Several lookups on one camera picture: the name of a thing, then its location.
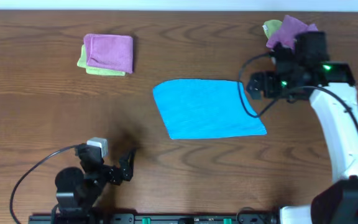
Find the folded purple cloth left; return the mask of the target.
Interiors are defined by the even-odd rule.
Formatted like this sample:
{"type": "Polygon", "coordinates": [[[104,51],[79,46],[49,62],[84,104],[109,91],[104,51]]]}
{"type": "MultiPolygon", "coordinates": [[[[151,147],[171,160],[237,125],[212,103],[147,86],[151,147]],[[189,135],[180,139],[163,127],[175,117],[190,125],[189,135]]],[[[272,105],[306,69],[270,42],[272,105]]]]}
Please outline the folded purple cloth left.
{"type": "Polygon", "coordinates": [[[83,42],[87,66],[133,73],[134,39],[131,36],[86,34],[83,42]]]}

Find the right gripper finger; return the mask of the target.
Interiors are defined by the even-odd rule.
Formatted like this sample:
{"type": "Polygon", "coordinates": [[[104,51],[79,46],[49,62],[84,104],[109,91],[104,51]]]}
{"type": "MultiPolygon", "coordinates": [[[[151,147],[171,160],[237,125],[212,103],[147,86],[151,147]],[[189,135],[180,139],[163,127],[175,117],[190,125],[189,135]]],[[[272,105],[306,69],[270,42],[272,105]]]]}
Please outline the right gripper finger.
{"type": "Polygon", "coordinates": [[[262,88],[264,85],[265,73],[255,72],[250,76],[247,84],[248,88],[262,88]]]}
{"type": "Polygon", "coordinates": [[[262,99],[261,91],[258,88],[248,86],[247,92],[253,100],[261,100],[262,99]]]}

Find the blue cloth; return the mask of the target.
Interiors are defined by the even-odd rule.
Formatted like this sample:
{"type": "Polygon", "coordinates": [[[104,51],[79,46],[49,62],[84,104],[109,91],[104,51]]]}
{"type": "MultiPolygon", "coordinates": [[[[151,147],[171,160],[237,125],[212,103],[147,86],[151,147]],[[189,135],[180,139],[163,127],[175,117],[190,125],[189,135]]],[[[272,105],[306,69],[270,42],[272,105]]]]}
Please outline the blue cloth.
{"type": "Polygon", "coordinates": [[[176,79],[153,89],[155,104],[171,139],[263,136],[267,130],[249,104],[241,83],[176,79]]]}

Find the folded green cloth left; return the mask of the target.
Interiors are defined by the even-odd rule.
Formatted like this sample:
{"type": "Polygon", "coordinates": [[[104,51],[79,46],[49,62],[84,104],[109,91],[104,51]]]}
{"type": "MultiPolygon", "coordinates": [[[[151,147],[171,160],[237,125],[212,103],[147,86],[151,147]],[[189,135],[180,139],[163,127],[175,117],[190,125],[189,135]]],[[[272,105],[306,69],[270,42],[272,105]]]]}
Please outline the folded green cloth left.
{"type": "Polygon", "coordinates": [[[86,70],[86,73],[90,75],[123,77],[126,74],[125,72],[121,72],[121,71],[88,66],[86,64],[86,49],[84,45],[81,46],[81,55],[77,62],[77,66],[80,68],[84,68],[86,70]]]}

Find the purple cloth right pile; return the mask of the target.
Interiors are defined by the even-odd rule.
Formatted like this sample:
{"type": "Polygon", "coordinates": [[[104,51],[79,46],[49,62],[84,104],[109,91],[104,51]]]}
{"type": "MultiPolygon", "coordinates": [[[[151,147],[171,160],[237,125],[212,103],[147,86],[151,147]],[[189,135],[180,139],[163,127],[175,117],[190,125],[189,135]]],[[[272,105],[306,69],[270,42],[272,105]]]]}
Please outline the purple cloth right pile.
{"type": "Polygon", "coordinates": [[[273,49],[277,43],[281,43],[292,50],[295,49],[295,37],[298,34],[318,31],[316,24],[305,24],[299,19],[286,15],[281,26],[268,38],[266,47],[273,49]]]}

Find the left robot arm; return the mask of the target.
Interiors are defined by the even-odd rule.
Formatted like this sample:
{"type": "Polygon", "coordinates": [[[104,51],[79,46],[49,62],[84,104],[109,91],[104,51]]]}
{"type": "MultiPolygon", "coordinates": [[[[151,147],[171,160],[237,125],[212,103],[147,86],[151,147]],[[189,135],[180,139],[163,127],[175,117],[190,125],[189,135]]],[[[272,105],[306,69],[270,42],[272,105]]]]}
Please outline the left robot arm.
{"type": "Polygon", "coordinates": [[[136,150],[133,148],[123,155],[117,167],[104,163],[100,148],[86,145],[76,147],[82,168],[69,167],[57,174],[55,185],[60,215],[57,218],[52,215],[51,222],[95,222],[93,205],[106,184],[121,185],[123,181],[132,179],[136,150]]]}

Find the green cloth right pile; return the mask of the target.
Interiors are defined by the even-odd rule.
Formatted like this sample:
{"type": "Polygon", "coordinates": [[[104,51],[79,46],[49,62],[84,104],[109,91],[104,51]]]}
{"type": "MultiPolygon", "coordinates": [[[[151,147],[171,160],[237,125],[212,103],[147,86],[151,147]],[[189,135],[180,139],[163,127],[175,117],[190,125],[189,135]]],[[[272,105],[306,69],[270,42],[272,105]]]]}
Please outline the green cloth right pile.
{"type": "Polygon", "coordinates": [[[266,37],[269,39],[277,30],[279,30],[279,28],[281,28],[281,26],[282,26],[282,21],[272,19],[269,21],[265,21],[264,24],[262,25],[262,28],[264,30],[266,37]]]}

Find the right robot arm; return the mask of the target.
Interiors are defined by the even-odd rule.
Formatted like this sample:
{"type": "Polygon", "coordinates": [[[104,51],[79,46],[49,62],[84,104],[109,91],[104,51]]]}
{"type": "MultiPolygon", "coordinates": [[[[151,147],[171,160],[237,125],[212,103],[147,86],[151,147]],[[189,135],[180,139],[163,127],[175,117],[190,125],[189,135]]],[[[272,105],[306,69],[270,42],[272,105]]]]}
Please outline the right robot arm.
{"type": "Polygon", "coordinates": [[[358,99],[349,65],[278,63],[274,71],[252,74],[246,90],[255,100],[309,101],[328,147],[332,186],[310,205],[281,208],[280,223],[358,223],[358,99]]]}

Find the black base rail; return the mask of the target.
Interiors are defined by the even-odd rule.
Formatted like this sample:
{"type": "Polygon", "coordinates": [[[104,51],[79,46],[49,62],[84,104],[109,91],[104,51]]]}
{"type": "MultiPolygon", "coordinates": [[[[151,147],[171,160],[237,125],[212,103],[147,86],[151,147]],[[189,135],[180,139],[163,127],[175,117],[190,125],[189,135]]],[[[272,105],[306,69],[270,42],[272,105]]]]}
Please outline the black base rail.
{"type": "Polygon", "coordinates": [[[31,215],[28,224],[85,223],[85,224],[279,224],[276,214],[246,212],[238,215],[87,215],[69,217],[56,215],[31,215]]]}

